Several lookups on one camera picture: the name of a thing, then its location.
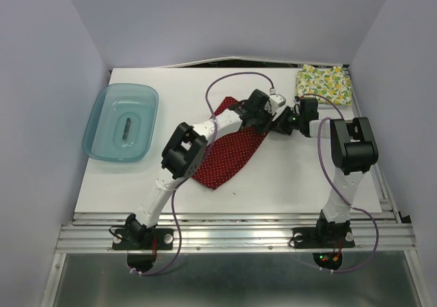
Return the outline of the red polka dot skirt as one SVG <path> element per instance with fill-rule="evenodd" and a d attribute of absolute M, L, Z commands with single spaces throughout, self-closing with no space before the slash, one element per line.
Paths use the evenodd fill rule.
<path fill-rule="evenodd" d="M 215 140 L 211 152 L 193 179 L 216 190 L 245 167 L 266 137 L 266 133 L 245 128 Z"/>

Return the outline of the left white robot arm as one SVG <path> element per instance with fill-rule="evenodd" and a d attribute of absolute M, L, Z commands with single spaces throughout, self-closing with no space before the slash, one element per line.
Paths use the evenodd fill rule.
<path fill-rule="evenodd" d="M 164 206 L 186 180 L 215 190 L 234 177 L 259 149 L 284 103 L 281 96 L 256 89 L 245 100 L 226 97 L 207 121 L 180 123 L 161 154 L 151 203 L 127 217 L 124 238 L 136 248 L 147 247 Z"/>

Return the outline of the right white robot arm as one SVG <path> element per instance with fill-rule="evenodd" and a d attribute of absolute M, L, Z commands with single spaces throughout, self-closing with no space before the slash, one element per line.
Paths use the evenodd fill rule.
<path fill-rule="evenodd" d="M 272 131 L 290 135 L 297 130 L 316 138 L 322 172 L 330 194 L 314 227 L 295 227 L 290 246 L 297 249 L 354 247 L 350 212 L 362 211 L 353 201 L 365 173 L 378 161 L 378 147 L 366 117 L 320 120 L 318 98 L 305 93 L 295 107 L 286 107 L 273 122 Z"/>

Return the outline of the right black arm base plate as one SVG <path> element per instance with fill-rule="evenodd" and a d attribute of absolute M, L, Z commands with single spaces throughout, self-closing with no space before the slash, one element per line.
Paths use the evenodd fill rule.
<path fill-rule="evenodd" d="M 346 233 L 318 233 L 315 227 L 295 227 L 288 246 L 296 249 L 354 248 L 355 242 L 346 239 Z"/>

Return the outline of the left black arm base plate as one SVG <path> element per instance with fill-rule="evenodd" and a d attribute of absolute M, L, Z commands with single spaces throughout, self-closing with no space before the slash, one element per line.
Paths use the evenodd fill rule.
<path fill-rule="evenodd" d="M 173 229 L 154 229 L 141 239 L 135 239 L 126 229 L 116 228 L 111 248 L 115 251 L 131 250 L 172 250 Z"/>

